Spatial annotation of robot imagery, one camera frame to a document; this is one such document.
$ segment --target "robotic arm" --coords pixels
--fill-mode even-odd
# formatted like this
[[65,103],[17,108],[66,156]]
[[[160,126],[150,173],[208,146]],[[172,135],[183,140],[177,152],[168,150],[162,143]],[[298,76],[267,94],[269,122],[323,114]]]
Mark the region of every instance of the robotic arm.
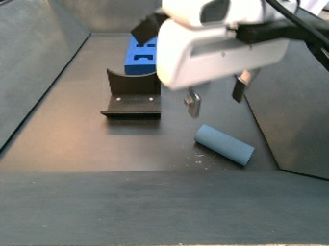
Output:
[[[279,61],[290,39],[307,43],[329,70],[327,25],[314,16],[310,24],[295,17],[298,5],[298,0],[161,0],[169,16],[156,44],[161,83],[180,89],[237,75],[232,97],[240,101],[256,70]],[[189,89],[188,102],[192,98]]]

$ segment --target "cylinder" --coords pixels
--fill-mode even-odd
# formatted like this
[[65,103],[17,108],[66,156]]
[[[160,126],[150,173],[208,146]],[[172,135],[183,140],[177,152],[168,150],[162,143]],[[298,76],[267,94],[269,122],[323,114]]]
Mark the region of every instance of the cylinder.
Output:
[[253,147],[207,125],[199,128],[193,140],[241,166],[247,165]]

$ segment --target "black stand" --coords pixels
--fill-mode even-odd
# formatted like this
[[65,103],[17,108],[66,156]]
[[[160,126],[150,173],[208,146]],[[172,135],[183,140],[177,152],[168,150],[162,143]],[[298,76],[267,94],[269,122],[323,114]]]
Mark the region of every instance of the black stand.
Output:
[[110,88],[108,109],[110,118],[160,118],[160,81],[156,73],[120,75],[106,69]]

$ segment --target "black cable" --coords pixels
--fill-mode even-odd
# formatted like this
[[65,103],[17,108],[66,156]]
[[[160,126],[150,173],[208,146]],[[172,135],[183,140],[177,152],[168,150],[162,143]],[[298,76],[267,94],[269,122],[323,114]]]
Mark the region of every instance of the black cable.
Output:
[[302,21],[280,4],[276,0],[265,0],[272,8],[288,19],[300,29],[303,29],[320,44],[320,47],[329,51],[329,40],[323,34],[311,27],[304,21]]

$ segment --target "black holder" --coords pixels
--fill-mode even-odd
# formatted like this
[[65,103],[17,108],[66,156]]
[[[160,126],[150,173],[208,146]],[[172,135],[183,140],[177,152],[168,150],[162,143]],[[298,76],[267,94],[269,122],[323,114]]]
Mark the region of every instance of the black holder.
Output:
[[148,15],[140,24],[132,29],[130,35],[137,40],[140,45],[144,45],[148,40],[157,36],[158,27],[168,18],[164,13],[153,13]]
[[120,75],[106,69],[110,88],[108,109],[110,118],[160,118],[160,81],[156,73]]

